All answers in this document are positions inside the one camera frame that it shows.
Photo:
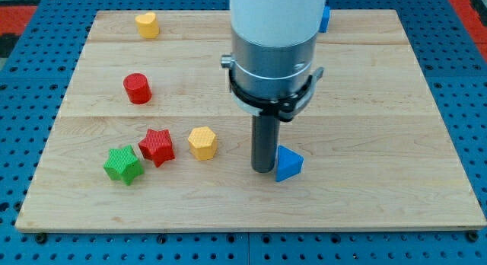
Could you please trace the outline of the blue block behind arm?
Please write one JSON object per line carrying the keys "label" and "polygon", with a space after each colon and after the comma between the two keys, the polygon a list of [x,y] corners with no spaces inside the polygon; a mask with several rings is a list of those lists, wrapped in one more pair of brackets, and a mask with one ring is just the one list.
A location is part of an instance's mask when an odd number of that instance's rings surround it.
{"label": "blue block behind arm", "polygon": [[320,27],[319,27],[320,33],[326,33],[327,32],[330,17],[331,17],[331,8],[330,8],[330,6],[326,5],[323,9],[322,18],[321,18],[321,22],[320,22]]}

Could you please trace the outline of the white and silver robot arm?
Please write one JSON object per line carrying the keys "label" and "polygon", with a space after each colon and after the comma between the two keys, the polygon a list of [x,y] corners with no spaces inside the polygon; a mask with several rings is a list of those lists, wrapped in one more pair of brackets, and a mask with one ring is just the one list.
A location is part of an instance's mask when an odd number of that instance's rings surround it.
{"label": "white and silver robot arm", "polygon": [[310,102],[326,0],[230,0],[232,51],[222,56],[235,102],[255,117],[290,122]]}

